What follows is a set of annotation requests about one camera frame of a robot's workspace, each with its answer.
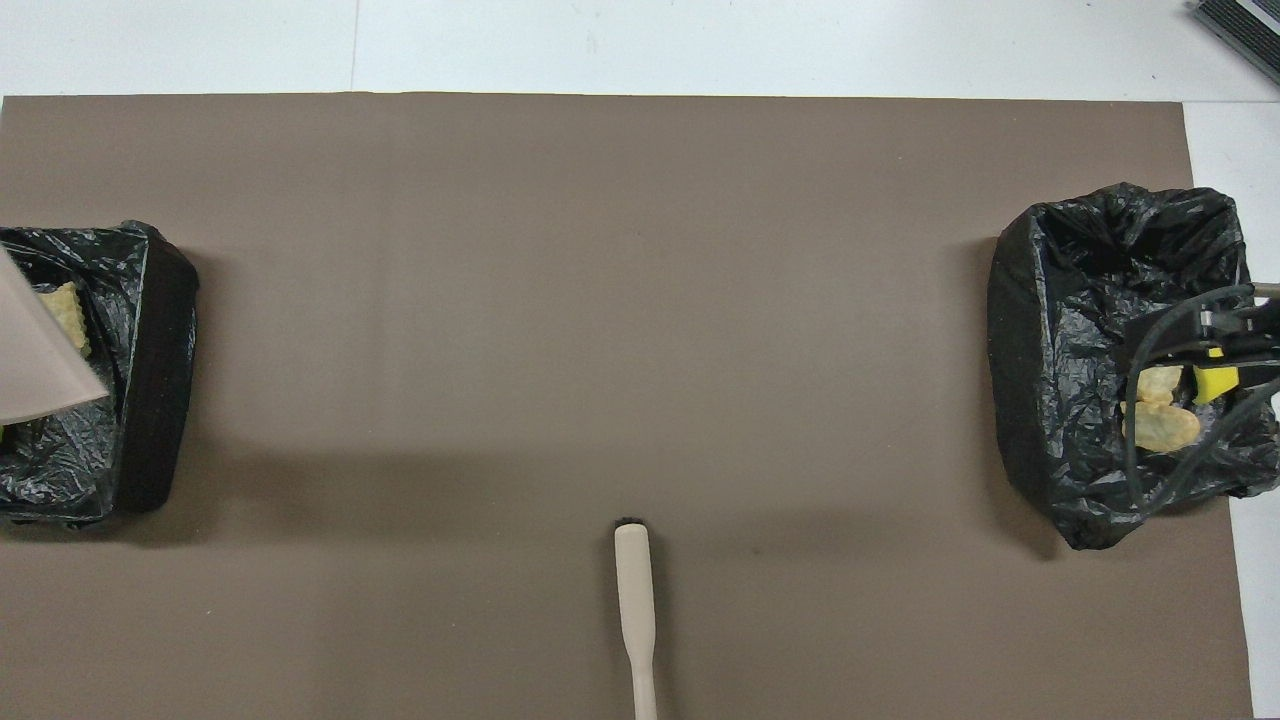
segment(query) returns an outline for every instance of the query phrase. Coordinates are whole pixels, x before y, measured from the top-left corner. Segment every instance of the food piece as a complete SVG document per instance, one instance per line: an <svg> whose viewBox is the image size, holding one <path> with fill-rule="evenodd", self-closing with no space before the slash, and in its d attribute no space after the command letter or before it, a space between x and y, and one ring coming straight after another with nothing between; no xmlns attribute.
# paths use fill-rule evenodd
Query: food piece
<svg viewBox="0 0 1280 720"><path fill-rule="evenodd" d="M88 357L88 337L84 336L84 310L76 296L76 283L63 283L54 292L40 293L40 300L54 314L63 332L70 338L81 356Z"/></svg>
<svg viewBox="0 0 1280 720"><path fill-rule="evenodd" d="M1189 410L1171 405L1139 401L1134 405L1134 445L1155 452L1172 452L1196 442L1199 418ZM1120 404L1120 411L1126 411Z"/></svg>
<svg viewBox="0 0 1280 720"><path fill-rule="evenodd" d="M1171 405L1174 391L1183 379L1181 365L1147 368L1138 374L1138 400L1155 405Z"/></svg>

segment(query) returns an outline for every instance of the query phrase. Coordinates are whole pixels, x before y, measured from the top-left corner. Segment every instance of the brown mat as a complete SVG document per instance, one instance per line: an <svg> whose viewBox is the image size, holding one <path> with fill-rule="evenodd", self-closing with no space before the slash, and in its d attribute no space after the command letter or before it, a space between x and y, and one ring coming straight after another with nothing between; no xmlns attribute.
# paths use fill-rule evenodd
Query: brown mat
<svg viewBox="0 0 1280 720"><path fill-rule="evenodd" d="M1176 105L8 99L0 223L200 268L174 496L0 551L9 717L1249 714L1225 502L1075 553L1006 487L991 238L1190 182Z"/></svg>

